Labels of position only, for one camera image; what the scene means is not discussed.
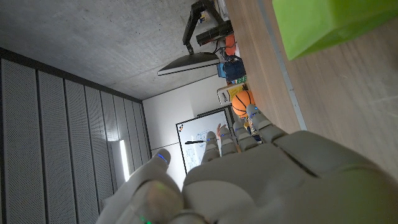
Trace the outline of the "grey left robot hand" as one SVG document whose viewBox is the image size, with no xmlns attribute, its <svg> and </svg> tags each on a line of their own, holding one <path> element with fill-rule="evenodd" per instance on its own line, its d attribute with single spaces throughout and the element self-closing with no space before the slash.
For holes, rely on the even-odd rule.
<svg viewBox="0 0 398 224">
<path fill-rule="evenodd" d="M 209 132 L 199 166 L 178 187 L 161 149 L 109 199 L 99 223 L 396 223 L 397 181 L 377 164 L 308 131 L 289 134 L 254 105 Z"/>
</svg>

